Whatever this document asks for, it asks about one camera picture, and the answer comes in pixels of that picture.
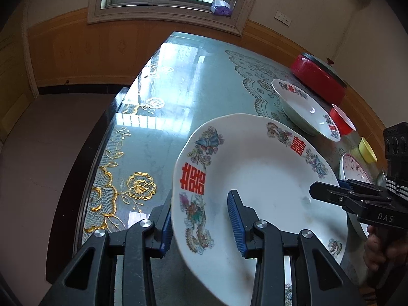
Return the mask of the right hand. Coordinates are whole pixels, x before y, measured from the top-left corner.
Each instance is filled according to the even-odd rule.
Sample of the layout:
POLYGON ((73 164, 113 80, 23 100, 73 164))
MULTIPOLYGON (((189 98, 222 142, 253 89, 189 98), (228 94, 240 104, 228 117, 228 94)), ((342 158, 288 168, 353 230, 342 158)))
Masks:
POLYGON ((371 271, 377 271, 387 260, 407 264, 407 235, 385 247, 385 241, 376 233, 376 227, 367 227, 368 238, 364 244, 363 260, 371 271))

